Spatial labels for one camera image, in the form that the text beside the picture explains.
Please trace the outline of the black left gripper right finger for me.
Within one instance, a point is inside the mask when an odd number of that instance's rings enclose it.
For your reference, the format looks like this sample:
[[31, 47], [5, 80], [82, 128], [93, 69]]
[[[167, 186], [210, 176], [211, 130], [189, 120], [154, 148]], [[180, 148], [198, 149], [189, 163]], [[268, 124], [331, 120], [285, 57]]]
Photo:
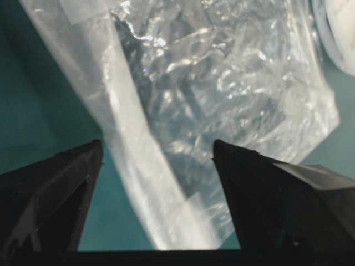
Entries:
[[246, 255], [276, 265], [354, 264], [354, 179], [222, 140], [213, 162]]

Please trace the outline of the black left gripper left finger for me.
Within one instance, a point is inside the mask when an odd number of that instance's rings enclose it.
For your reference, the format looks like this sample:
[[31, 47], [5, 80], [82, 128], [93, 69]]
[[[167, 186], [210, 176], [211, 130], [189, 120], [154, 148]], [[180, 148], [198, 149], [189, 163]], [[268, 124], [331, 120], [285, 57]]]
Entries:
[[103, 161], [94, 140], [1, 174], [1, 265], [25, 252], [77, 252]]

